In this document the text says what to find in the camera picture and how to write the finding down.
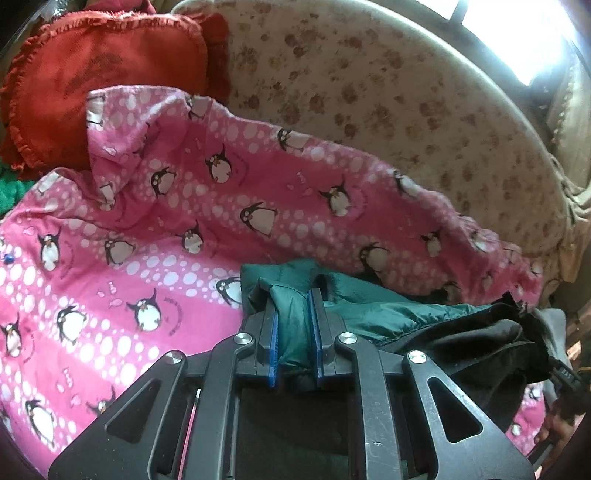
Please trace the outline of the person's right hand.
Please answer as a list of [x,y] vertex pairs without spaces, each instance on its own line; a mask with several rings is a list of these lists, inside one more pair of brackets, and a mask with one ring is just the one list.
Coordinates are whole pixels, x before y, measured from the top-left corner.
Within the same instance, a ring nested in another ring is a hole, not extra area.
[[562,408],[558,402],[551,406],[535,437],[535,444],[553,439],[553,447],[543,462],[544,468],[548,468],[559,457],[584,418],[585,415],[578,415],[573,420],[567,420],[562,417]]

